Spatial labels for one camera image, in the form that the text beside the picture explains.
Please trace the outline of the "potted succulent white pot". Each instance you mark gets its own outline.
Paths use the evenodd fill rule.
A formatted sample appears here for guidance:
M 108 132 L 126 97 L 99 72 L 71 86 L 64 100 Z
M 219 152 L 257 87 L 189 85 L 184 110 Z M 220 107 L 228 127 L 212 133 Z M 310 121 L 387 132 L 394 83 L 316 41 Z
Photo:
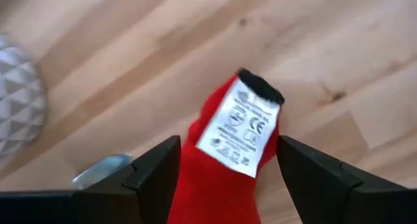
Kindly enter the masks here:
M 0 33 L 0 161 L 38 137 L 47 107 L 42 80 L 30 57 Z

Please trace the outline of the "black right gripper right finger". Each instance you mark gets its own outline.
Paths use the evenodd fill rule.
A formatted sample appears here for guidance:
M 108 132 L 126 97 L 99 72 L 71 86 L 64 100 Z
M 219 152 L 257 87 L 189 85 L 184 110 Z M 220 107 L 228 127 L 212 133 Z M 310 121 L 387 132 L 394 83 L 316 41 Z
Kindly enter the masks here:
M 278 139 L 277 160 L 303 224 L 417 224 L 417 188 L 363 171 L 286 135 Z

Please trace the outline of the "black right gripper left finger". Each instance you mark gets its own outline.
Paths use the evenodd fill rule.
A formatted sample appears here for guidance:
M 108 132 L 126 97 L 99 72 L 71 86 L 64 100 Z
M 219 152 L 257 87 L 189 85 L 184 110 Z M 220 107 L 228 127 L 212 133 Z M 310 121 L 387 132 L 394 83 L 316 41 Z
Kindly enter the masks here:
M 74 224 L 167 224 L 181 158 L 172 135 L 75 194 Z

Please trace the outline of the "tan gardening bag green trim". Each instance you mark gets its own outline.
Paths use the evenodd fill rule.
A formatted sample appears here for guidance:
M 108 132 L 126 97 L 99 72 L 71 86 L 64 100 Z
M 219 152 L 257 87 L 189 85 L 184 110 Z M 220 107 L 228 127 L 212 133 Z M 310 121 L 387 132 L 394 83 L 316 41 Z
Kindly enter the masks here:
M 75 189 L 88 188 L 131 164 L 132 160 L 129 154 L 106 156 L 73 178 L 72 185 Z

